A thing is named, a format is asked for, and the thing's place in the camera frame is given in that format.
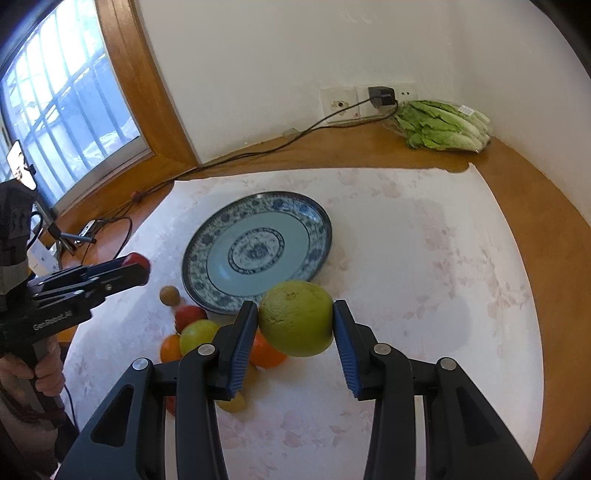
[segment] plate rim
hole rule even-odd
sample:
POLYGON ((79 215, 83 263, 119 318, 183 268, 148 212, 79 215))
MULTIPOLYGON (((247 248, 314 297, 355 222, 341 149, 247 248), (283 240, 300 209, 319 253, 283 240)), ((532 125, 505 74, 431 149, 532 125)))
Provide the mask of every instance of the plate rim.
POLYGON ((213 313, 219 313, 221 315, 235 315, 238 312, 236 311, 230 311, 230 310, 222 310, 214 305, 211 305, 209 302, 204 301, 199 295, 197 295, 197 293, 194 291, 194 289, 192 287, 190 287, 190 280, 188 278, 189 276, 189 266, 188 266, 188 258, 189 258, 189 246, 193 243, 193 241, 198 237, 199 233, 202 232, 202 230, 204 230, 205 226, 210 222, 210 220, 218 217, 219 215, 221 215, 223 212, 225 212, 226 210, 230 209, 231 207, 235 206, 236 204, 243 202, 244 200, 248 200, 250 198, 253 197, 257 197, 259 195, 264 195, 264 196, 270 196, 270 195, 282 195, 282 196, 287 196, 287 197, 291 197, 291 198, 295 198, 298 200, 303 201, 304 203, 310 205, 311 207, 313 207, 316 212, 318 212, 318 214, 320 215, 323 223, 324 223, 324 227, 326 229, 326 236, 327 236, 327 244, 328 244, 328 248, 326 249, 326 251, 323 253, 319 263, 318 263, 318 267, 312 272, 312 274, 310 275, 310 278, 308 278, 308 280, 305 281, 310 281, 312 278, 314 278, 316 276, 316 274, 319 272, 319 270, 322 268, 322 266, 324 265, 324 263, 326 262, 326 259, 329 255, 330 249, 332 247, 332 223, 330 221, 330 217, 328 215, 328 213, 326 213, 326 210, 324 209, 324 207, 319 204, 317 201, 315 201, 314 199, 311 199, 310 197, 303 195, 301 193, 297 193, 297 192, 287 192, 285 190, 270 190, 268 192, 258 192, 258 193, 253 193, 250 195, 246 195, 244 197, 241 197, 239 199, 234 200, 231 203, 228 203, 227 205, 223 206, 222 208, 220 208, 218 211, 216 211, 215 213, 212 213, 197 229, 197 231, 193 234, 193 236, 191 237, 191 240, 189 240, 189 243, 187 244, 187 246, 185 247, 185 252, 183 254, 183 259, 181 261, 181 276, 182 276, 182 280, 183 280, 183 287, 185 289, 185 291, 187 292, 187 294, 189 295, 189 297, 191 297, 191 299, 197 303, 200 307, 203 307, 204 309, 213 312, 213 313))

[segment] metal screw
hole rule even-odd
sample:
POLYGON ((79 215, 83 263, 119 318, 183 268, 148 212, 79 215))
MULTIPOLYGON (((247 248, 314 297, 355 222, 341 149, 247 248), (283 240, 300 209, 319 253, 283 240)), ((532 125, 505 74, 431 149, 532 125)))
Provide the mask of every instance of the metal screw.
POLYGON ((388 355, 392 351, 392 347, 387 343, 376 343, 374 346, 374 352, 378 355, 388 355))
POLYGON ((134 360, 134 363, 131 364, 131 366, 134 367, 134 370, 143 370, 148 365, 149 362, 147 358, 138 358, 137 360, 134 360))
POLYGON ((439 364, 441 365, 441 368, 449 370, 450 372, 457 367, 457 363, 453 358, 442 358, 439 364))
POLYGON ((216 348, 211 343, 205 343, 204 345, 200 346, 197 351, 199 352, 199 355, 208 356, 214 353, 216 348))

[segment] wooden window frame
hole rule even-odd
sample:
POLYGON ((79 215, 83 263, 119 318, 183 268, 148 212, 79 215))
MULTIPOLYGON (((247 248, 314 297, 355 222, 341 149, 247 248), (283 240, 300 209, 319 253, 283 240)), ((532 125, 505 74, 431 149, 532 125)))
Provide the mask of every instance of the wooden window frame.
POLYGON ((152 56, 134 0, 95 0, 113 70, 151 153, 91 190, 57 220, 76 232, 147 190, 200 164, 152 56))

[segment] window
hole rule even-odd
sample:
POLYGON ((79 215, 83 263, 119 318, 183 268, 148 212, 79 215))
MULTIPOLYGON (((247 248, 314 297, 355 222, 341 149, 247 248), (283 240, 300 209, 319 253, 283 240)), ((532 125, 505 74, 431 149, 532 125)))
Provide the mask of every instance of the window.
MULTIPOLYGON (((93 0, 60 3, 26 39, 0 87, 5 123, 58 211, 147 153, 115 79, 93 0)), ((1 163, 0 176, 7 168, 1 163)))

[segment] power adapter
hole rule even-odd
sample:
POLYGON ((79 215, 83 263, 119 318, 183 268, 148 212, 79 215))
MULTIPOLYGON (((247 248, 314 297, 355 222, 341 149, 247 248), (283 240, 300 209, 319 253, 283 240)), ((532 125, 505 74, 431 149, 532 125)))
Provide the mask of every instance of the power adapter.
POLYGON ((369 87, 369 98, 375 108, 396 105, 396 93, 390 87, 369 87))

